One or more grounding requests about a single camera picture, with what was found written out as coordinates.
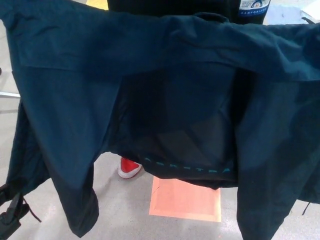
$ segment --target sticker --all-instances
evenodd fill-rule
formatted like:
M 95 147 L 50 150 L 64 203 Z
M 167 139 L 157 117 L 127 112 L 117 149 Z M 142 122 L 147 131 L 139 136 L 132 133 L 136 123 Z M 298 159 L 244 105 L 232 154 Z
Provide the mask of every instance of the sticker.
M 240 17 L 252 17 L 265 14 L 268 10 L 270 0 L 241 0 L 239 7 Z

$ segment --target gray floor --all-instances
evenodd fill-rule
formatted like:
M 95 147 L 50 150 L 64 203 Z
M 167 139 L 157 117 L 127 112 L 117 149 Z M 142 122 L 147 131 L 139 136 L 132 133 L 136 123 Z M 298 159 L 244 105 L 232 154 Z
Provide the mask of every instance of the gray floor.
M 280 3 L 302 7 L 312 1 L 283 0 Z M 0 91 L 17 92 L 10 74 L 10 61 L 5 31 L 0 24 Z M 17 118 L 17 99 L 0 97 L 0 184 L 5 182 Z M 131 180 L 122 180 L 116 173 L 119 157 L 102 155 L 96 163 L 94 188 L 100 204 L 100 217 L 84 240 L 241 240 L 236 220 L 237 189 L 222 189 L 222 222 L 212 223 L 149 216 L 152 176 L 140 173 Z M 47 181 L 26 197 L 39 224 L 29 214 L 12 240 L 76 240 L 68 228 L 58 195 Z M 320 207 L 297 202 L 276 233 L 274 240 L 319 240 Z

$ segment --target orange paper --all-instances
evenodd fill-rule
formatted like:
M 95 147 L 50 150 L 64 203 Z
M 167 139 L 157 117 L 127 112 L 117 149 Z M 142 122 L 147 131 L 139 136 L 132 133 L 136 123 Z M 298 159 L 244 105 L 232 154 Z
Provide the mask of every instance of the orange paper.
M 220 223 L 220 189 L 154 177 L 149 214 Z

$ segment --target shoe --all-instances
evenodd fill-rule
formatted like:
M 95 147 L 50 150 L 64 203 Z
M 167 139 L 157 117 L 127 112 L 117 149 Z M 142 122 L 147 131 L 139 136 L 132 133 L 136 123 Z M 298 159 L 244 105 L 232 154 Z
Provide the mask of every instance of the shoe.
M 141 164 L 122 157 L 118 167 L 118 175 L 123 179 L 130 179 L 137 175 L 141 168 Z

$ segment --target jacket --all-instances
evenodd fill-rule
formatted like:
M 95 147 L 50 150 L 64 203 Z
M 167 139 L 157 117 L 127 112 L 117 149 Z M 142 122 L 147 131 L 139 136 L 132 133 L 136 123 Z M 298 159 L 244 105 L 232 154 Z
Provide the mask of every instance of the jacket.
M 160 178 L 238 187 L 244 240 L 270 240 L 297 199 L 320 204 L 319 24 L 69 0 L 0 0 L 0 19 L 21 95 L 1 203 L 51 178 L 82 237 L 99 215 L 94 162 L 112 152 Z

